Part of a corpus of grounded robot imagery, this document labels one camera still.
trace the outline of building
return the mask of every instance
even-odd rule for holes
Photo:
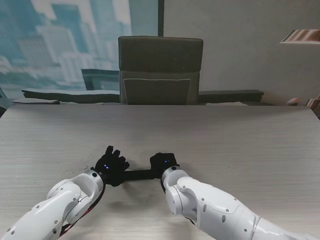
[[[42,35],[50,56],[55,63],[65,52],[77,52],[77,45],[72,32],[63,26],[38,26],[37,31]]]
[[[88,48],[88,52],[92,56],[97,57],[99,54],[98,54],[98,48],[96,44],[96,37],[95,37],[95,34],[93,34],[93,32],[91,31],[90,25],[88,23],[82,23],[80,27],[84,37],[84,41]]]
[[[113,0],[90,0],[96,30],[104,40],[114,40],[122,35],[117,21]]]
[[[95,59],[93,64],[94,64],[94,69],[113,70],[113,63],[110,61]]]
[[[88,53],[65,52],[59,57],[64,79],[69,83],[83,82],[81,69],[94,69],[93,56]]]
[[[114,40],[106,40],[104,41],[105,47],[107,49],[107,56],[108,59],[113,63],[118,63],[119,59],[119,46],[118,46],[118,39]]]
[[[0,56],[0,73],[7,74],[12,71],[12,66],[5,56]]]
[[[54,64],[44,38],[40,35],[21,37],[20,48],[31,67],[50,67]]]
[[[27,73],[34,79],[51,79],[55,82],[64,82],[65,75],[60,66],[48,66],[48,67],[31,67],[27,66],[23,69],[14,69],[16,73]]]
[[[0,56],[6,57],[11,63],[25,58],[18,44],[21,35],[10,8],[5,0],[0,0]]]
[[[77,49],[88,53],[88,47],[81,28],[82,20],[79,8],[71,4],[52,4],[56,16],[55,23],[71,30]]]
[[[41,20],[31,0],[0,0],[1,5],[6,5],[9,14],[14,18],[14,24],[21,35],[36,32],[36,27],[41,25]]]

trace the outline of wooden table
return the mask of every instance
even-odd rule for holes
[[[0,232],[114,145],[132,170],[175,153],[190,176],[281,227],[320,237],[319,143],[319,120],[305,107],[15,105],[0,118]],[[107,186],[61,239],[212,238],[172,216],[155,179]]]

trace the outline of chair cushion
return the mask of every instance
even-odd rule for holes
[[[124,94],[129,105],[185,105],[190,79],[124,79]]]

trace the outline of cable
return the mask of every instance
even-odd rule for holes
[[[87,215],[92,209],[94,209],[94,207],[100,202],[102,196],[104,195],[106,190],[106,185],[103,184],[103,188],[101,191],[101,194],[99,195],[99,197],[94,201],[94,203],[91,204],[91,206],[89,207],[89,209],[87,211],[85,211],[85,213],[73,224],[66,224],[64,226],[62,226],[61,229],[61,233],[60,233],[60,237],[63,236],[64,234],[66,234],[80,219],[82,219],[85,215]]]

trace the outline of black glove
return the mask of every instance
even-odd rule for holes
[[[119,186],[124,182],[124,172],[130,164],[124,156],[120,156],[119,150],[114,150],[113,146],[108,146],[105,154],[95,165],[95,171],[100,174],[103,183],[113,187]]]

